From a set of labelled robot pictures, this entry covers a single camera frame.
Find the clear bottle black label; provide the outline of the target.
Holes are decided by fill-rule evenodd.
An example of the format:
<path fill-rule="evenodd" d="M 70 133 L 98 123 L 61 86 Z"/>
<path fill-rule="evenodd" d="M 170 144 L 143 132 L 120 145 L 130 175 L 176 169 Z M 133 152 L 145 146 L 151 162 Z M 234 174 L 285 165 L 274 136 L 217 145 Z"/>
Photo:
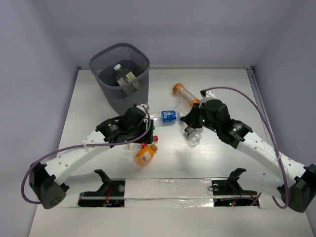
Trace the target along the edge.
<path fill-rule="evenodd" d="M 191 146 L 196 146 L 202 139 L 201 134 L 194 128 L 186 127 L 184 129 L 187 140 Z"/>

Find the orange juice bottle brown cap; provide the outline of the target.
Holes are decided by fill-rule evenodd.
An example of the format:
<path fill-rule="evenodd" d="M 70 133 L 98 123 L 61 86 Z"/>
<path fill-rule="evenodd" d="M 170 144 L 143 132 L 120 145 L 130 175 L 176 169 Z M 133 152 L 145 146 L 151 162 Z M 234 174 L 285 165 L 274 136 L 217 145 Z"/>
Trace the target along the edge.
<path fill-rule="evenodd" d="M 143 166 L 150 161 L 154 154 L 157 152 L 158 148 L 155 144 L 152 144 L 148 147 L 143 148 L 134 156 L 134 161 L 139 165 Z"/>

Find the clear apple juice bottle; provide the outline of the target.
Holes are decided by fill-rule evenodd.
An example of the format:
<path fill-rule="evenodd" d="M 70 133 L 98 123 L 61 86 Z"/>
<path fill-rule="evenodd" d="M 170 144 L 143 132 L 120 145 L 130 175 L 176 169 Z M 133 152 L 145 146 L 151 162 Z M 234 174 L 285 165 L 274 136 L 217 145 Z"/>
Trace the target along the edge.
<path fill-rule="evenodd" d="M 121 64 L 114 66 L 114 71 L 116 73 L 116 81 L 119 86 L 124 86 L 136 79 L 134 73 L 126 68 L 123 68 Z"/>

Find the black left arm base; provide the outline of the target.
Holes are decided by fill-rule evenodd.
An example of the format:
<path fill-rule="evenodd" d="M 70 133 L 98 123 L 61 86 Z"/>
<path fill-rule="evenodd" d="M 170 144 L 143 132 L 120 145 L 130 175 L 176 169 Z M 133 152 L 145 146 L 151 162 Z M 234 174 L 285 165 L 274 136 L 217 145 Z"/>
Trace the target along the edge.
<path fill-rule="evenodd" d="M 80 207 L 124 207 L 125 179 L 111 180 L 102 170 L 94 171 L 102 181 L 96 191 L 80 193 L 78 206 Z"/>

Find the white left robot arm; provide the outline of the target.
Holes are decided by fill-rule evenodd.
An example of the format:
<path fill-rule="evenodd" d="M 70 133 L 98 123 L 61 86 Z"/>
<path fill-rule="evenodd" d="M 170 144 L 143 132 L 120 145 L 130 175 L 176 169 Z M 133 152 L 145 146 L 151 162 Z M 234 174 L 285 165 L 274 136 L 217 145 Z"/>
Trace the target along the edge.
<path fill-rule="evenodd" d="M 154 140 L 154 121 L 149 106 L 139 104 L 130 107 L 124 115 L 110 118 L 93 130 L 80 144 L 59 149 L 35 161 L 27 171 L 21 185 L 25 184 L 38 198 L 35 204 L 44 209 L 58 206 L 67 196 L 79 194 L 80 207 L 121 207 L 124 205 L 123 179 L 112 180 L 102 169 L 85 175 L 74 173 L 87 162 L 113 147 L 129 143 L 149 143 Z"/>

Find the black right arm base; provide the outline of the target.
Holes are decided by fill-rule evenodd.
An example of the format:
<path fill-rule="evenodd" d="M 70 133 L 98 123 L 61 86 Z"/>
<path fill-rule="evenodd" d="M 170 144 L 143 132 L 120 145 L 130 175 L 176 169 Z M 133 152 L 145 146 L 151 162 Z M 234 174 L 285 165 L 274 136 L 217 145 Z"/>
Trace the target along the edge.
<path fill-rule="evenodd" d="M 237 183 L 241 174 L 245 172 L 246 169 L 237 168 L 230 173 L 228 178 L 220 178 L 211 181 L 207 190 L 214 196 L 215 207 L 260 207 L 257 192 L 242 189 Z"/>

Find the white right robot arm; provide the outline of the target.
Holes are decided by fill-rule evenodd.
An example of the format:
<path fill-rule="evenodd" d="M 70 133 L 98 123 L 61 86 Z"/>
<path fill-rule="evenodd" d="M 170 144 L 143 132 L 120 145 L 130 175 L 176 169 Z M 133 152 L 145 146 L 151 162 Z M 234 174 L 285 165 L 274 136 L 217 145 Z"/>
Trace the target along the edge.
<path fill-rule="evenodd" d="M 244 122 L 232 119 L 227 106 L 215 98 L 214 93 L 202 90 L 202 100 L 194 103 L 181 121 L 191 128 L 207 128 L 216 133 L 225 144 L 250 156 L 268 169 L 273 177 L 264 173 L 251 176 L 244 168 L 234 170 L 228 177 L 231 193 L 253 190 L 283 201 L 285 208 L 303 213 L 316 196 L 316 166 L 306 166 L 270 146 Z"/>

